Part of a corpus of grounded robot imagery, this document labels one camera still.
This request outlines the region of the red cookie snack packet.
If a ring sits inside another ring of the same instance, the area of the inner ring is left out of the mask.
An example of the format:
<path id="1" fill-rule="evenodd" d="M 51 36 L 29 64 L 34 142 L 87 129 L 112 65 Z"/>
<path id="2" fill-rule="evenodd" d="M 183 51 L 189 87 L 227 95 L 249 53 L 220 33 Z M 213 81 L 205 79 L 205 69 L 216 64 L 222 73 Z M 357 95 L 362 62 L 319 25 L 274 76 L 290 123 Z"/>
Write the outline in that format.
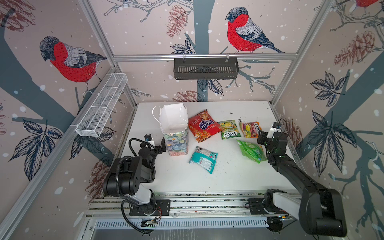
<path id="1" fill-rule="evenodd" d="M 208 110 L 204 110 L 189 118 L 189 129 L 193 133 L 196 141 L 201 143 L 219 133 L 221 126 L 213 120 Z"/>

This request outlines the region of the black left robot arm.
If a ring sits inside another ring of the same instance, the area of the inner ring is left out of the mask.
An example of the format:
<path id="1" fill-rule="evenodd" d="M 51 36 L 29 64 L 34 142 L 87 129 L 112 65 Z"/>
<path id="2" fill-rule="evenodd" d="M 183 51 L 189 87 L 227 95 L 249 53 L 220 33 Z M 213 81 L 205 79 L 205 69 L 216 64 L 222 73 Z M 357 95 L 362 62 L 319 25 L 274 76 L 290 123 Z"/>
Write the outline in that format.
<path id="1" fill-rule="evenodd" d="M 129 204 L 131 217 L 168 216 L 170 201 L 157 200 L 154 191 L 143 186 L 155 180 L 156 158 L 167 151 L 165 139 L 155 146 L 147 134 L 144 140 L 129 139 L 128 147 L 133 155 L 114 160 L 103 184 L 104 194 Z"/>

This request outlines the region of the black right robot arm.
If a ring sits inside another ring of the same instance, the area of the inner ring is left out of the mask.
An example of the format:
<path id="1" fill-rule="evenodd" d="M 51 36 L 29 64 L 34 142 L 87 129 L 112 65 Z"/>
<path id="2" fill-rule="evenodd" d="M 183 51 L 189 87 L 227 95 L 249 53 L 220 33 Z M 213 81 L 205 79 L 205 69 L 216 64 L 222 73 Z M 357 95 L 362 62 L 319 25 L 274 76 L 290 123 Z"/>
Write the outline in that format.
<path id="1" fill-rule="evenodd" d="M 268 163 L 283 175 L 299 192 L 300 200 L 280 190 L 267 190 L 264 209 L 268 213 L 278 210 L 290 214 L 300 222 L 302 229 L 311 235 L 345 237 L 347 223 L 341 194 L 319 184 L 287 154 L 287 134 L 261 131 L 257 142 L 266 148 Z"/>

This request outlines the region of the yellow green candy bag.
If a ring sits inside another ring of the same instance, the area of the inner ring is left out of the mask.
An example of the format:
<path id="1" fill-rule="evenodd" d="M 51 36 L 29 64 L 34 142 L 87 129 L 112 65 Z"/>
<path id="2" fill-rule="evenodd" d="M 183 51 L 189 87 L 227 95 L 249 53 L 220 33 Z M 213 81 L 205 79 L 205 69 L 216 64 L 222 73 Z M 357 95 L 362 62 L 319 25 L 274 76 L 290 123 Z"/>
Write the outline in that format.
<path id="1" fill-rule="evenodd" d="M 221 128 L 221 137 L 222 140 L 240 138 L 241 134 L 237 127 L 235 120 L 226 120 L 218 122 Z"/>

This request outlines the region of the orange snack packet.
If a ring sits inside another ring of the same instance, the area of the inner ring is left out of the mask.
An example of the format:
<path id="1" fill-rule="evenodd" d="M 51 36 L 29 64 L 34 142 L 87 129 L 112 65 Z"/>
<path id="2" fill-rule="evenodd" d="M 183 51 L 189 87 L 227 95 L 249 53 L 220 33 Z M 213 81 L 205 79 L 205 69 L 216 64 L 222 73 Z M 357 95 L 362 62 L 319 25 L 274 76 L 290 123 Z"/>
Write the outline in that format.
<path id="1" fill-rule="evenodd" d="M 258 138 L 262 131 L 259 122 L 242 122 L 239 120 L 239 124 L 245 138 Z"/>

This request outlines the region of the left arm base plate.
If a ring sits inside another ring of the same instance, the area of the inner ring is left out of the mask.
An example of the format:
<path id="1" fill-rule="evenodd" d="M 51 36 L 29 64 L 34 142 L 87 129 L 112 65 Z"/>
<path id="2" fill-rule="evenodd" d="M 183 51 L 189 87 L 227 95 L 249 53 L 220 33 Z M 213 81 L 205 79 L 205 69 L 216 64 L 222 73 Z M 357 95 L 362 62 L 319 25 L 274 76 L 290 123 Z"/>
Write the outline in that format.
<path id="1" fill-rule="evenodd" d="M 160 217 L 170 214 L 170 200 L 155 200 L 145 205 L 131 206 L 130 217 Z"/>

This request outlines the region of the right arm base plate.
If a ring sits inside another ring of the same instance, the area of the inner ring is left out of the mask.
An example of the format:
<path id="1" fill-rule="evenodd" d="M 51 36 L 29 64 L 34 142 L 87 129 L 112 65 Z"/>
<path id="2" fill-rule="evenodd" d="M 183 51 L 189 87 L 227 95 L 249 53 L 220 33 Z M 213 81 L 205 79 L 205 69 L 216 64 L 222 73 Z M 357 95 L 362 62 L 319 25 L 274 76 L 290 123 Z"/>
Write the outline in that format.
<path id="1" fill-rule="evenodd" d="M 276 207 L 272 201 L 261 198 L 248 199 L 248 208 L 251 215 L 288 215 L 284 210 Z"/>

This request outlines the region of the colourful paper gift bag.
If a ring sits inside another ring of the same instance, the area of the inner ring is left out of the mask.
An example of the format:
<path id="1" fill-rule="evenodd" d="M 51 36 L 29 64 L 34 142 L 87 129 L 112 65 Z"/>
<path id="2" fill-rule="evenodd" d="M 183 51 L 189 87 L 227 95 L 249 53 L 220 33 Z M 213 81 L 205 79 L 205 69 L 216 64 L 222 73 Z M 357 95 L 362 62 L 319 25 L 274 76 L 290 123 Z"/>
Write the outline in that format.
<path id="1" fill-rule="evenodd" d="M 183 103 L 155 106 L 152 115 L 160 125 L 170 156 L 187 155 L 189 148 L 187 107 Z"/>

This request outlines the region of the teal white snack packet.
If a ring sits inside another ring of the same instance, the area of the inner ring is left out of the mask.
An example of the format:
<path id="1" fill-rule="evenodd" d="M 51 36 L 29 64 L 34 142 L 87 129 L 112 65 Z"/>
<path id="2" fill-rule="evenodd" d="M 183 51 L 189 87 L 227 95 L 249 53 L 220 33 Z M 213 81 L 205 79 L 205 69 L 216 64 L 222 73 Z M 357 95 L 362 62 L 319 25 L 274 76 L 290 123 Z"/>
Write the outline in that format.
<path id="1" fill-rule="evenodd" d="M 197 146 L 189 160 L 189 164 L 198 164 L 210 174 L 212 174 L 216 165 L 218 155 L 218 153 L 211 152 L 209 150 Z"/>

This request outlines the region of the bright green snack bag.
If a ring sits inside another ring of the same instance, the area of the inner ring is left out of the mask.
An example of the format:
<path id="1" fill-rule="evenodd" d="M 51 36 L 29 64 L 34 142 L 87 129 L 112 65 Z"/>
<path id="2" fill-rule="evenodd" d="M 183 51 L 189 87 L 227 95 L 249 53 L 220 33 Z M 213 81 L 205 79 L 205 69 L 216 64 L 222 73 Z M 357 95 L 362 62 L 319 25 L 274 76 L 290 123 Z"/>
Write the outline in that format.
<path id="1" fill-rule="evenodd" d="M 243 156 L 249 158 L 250 160 L 256 163 L 267 161 L 267 158 L 261 146 L 240 140 L 237 140 L 237 143 L 240 147 Z"/>

